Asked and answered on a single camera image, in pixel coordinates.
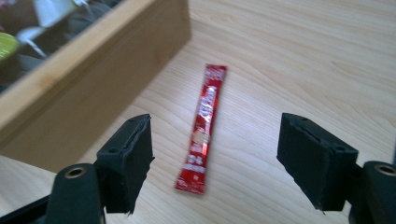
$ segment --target light wood surface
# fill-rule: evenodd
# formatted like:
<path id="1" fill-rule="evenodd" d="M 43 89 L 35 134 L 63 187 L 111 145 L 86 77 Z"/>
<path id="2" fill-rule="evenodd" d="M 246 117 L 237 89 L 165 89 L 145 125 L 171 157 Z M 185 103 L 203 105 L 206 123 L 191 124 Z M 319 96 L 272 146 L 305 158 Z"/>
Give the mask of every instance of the light wood surface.
<path id="1" fill-rule="evenodd" d="M 187 0 L 125 0 L 0 97 L 0 154 L 76 162 L 190 39 Z"/>
<path id="2" fill-rule="evenodd" d="M 316 211 L 276 160 L 281 113 L 308 117 L 337 135 L 360 151 L 359 165 L 392 162 L 396 2 L 190 0 L 190 9 L 192 41 L 81 158 L 94 161 L 126 119 L 151 114 L 156 160 L 134 214 L 107 216 L 108 223 L 347 223 L 348 205 L 342 213 Z M 207 192 L 198 197 L 174 184 L 188 153 L 205 63 L 230 71 Z M 2 214 L 18 207 L 19 198 L 37 198 L 38 186 L 49 189 L 47 172 L 37 176 L 30 166 L 0 162 Z"/>

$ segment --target red snack packet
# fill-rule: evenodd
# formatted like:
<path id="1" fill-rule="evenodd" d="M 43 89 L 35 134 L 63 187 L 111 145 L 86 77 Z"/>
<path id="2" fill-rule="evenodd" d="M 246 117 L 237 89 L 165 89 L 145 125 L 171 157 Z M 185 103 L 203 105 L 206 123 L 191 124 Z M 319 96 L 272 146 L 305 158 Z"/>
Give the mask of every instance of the red snack packet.
<path id="1" fill-rule="evenodd" d="M 207 154 L 210 149 L 220 88 L 226 72 L 226 66 L 206 65 L 204 85 L 191 134 L 190 154 L 177 179 L 176 189 L 204 194 Z"/>

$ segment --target wooden box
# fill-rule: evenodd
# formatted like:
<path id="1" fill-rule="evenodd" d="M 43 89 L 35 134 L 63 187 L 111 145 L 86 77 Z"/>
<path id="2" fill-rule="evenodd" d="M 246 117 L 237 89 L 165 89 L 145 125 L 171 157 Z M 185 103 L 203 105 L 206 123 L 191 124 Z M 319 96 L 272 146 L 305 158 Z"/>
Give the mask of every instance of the wooden box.
<path id="1" fill-rule="evenodd" d="M 123 0 L 1 93 L 0 154 L 76 162 L 190 38 L 187 0 Z"/>

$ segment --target wooden panel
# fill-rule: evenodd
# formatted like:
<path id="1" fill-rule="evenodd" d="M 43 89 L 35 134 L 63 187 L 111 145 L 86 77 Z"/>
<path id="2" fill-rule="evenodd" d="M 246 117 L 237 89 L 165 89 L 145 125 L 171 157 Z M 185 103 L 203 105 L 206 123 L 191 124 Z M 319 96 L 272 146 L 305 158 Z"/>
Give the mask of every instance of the wooden panel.
<path id="1" fill-rule="evenodd" d="M 187 1 L 127 1 L 0 98 L 1 154 L 75 162 L 190 38 Z"/>

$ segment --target white object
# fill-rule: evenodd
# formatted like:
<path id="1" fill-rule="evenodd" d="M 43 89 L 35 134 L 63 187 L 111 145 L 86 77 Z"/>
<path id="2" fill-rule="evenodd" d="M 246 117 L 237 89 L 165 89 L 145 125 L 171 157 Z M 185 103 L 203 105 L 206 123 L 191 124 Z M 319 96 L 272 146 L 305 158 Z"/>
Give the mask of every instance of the white object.
<path id="1" fill-rule="evenodd" d="M 72 0 L 34 0 L 38 24 L 51 27 L 76 8 Z"/>
<path id="2" fill-rule="evenodd" d="M 40 35 L 41 33 L 44 32 L 44 28 L 34 26 L 34 27 L 28 27 L 25 28 L 17 33 L 17 39 L 22 43 L 26 43 L 32 47 L 32 49 L 35 50 L 41 57 L 47 58 L 47 54 L 41 50 L 41 48 L 38 47 L 38 45 L 33 41 L 36 36 Z"/>

